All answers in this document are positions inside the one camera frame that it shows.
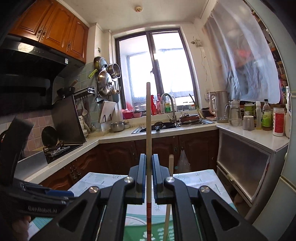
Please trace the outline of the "person's left hand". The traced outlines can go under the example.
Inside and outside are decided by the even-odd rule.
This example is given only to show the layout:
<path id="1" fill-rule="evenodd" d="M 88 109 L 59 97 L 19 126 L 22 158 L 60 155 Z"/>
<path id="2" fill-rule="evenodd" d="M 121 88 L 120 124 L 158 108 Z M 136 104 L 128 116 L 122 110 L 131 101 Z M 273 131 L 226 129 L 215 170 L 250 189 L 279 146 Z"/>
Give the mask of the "person's left hand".
<path id="1" fill-rule="evenodd" d="M 29 238 L 29 226 L 31 222 L 30 216 L 24 216 L 22 219 L 14 222 L 13 227 L 13 236 L 15 240 L 27 241 Z"/>

